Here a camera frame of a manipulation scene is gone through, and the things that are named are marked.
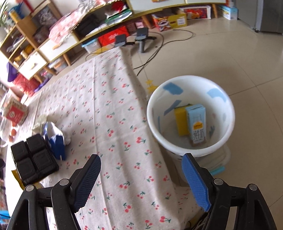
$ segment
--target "milk carton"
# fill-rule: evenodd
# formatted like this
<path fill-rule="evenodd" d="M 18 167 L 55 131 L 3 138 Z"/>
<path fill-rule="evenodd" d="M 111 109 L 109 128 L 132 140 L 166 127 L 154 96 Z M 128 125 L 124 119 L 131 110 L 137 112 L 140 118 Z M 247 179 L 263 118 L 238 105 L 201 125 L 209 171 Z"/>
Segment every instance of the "milk carton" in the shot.
<path fill-rule="evenodd" d="M 186 107 L 192 147 L 206 143 L 205 107 L 201 104 Z"/>

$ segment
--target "tablecloth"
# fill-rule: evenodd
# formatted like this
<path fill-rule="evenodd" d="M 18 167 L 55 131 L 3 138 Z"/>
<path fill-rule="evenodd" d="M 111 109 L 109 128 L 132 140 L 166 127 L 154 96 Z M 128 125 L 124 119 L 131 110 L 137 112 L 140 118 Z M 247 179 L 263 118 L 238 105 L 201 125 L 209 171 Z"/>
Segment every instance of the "tablecloth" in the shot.
<path fill-rule="evenodd" d="M 60 169 L 41 181 L 44 187 L 69 178 L 91 154 L 101 158 L 99 177 L 85 207 L 76 213 L 82 229 L 184 229 L 200 209 L 190 188 L 170 179 L 147 124 L 146 94 L 127 48 L 94 57 L 36 95 L 16 141 L 31 135 L 42 114 L 71 135 L 67 160 L 57 161 Z M 8 155 L 6 174 L 15 168 Z M 11 214 L 21 191 L 16 194 L 14 182 L 6 188 Z M 51 229 L 56 229 L 52 209 L 47 213 Z"/>

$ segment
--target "yellow sponge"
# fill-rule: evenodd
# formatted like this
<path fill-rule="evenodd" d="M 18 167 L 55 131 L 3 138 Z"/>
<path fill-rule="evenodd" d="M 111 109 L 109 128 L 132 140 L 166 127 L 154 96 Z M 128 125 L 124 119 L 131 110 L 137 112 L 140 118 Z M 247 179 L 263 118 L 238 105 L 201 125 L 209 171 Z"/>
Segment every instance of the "yellow sponge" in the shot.
<path fill-rule="evenodd" d="M 186 107 L 189 106 L 191 106 L 191 104 L 182 107 L 177 107 L 174 109 L 179 136 L 190 134 L 188 129 L 187 112 L 186 112 Z"/>

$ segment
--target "tile floor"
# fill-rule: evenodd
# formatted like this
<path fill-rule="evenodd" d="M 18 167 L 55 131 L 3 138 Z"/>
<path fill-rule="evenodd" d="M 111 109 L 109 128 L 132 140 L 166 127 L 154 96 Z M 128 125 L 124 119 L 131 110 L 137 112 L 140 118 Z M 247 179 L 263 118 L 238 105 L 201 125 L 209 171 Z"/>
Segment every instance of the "tile floor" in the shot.
<path fill-rule="evenodd" d="M 195 36 L 167 44 L 138 76 L 142 85 L 155 85 L 181 75 L 198 75 L 219 84 L 230 96 L 236 112 L 228 141 L 232 152 L 226 170 L 219 174 L 232 186 L 255 183 L 283 229 L 283 36 L 255 33 L 242 21 L 225 18 L 189 22 L 182 28 Z M 190 36 L 186 31 L 162 33 L 166 41 Z M 134 67 L 146 62 L 161 44 L 147 41 L 147 52 L 131 48 Z M 84 62 L 82 57 L 57 77 Z M 227 230 L 232 230 L 231 210 Z"/>

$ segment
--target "metal screw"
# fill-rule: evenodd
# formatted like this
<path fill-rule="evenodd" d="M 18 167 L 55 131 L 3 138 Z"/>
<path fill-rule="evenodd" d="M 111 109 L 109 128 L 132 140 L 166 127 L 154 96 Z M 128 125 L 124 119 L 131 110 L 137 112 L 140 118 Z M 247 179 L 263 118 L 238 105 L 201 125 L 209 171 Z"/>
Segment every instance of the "metal screw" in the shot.
<path fill-rule="evenodd" d="M 65 185 L 67 185 L 69 183 L 69 180 L 68 179 L 63 179 L 63 180 L 61 180 L 60 181 L 60 185 L 62 185 L 62 186 L 65 186 Z"/>
<path fill-rule="evenodd" d="M 217 185 L 223 185 L 223 180 L 219 179 L 219 178 L 216 178 L 214 180 L 214 183 L 217 184 Z"/>
<path fill-rule="evenodd" d="M 33 187 L 33 185 L 29 185 L 25 189 L 26 189 L 27 192 L 30 192 L 34 189 L 34 187 Z"/>
<path fill-rule="evenodd" d="M 258 187 L 255 184 L 250 184 L 249 188 L 252 191 L 256 191 L 258 189 Z"/>

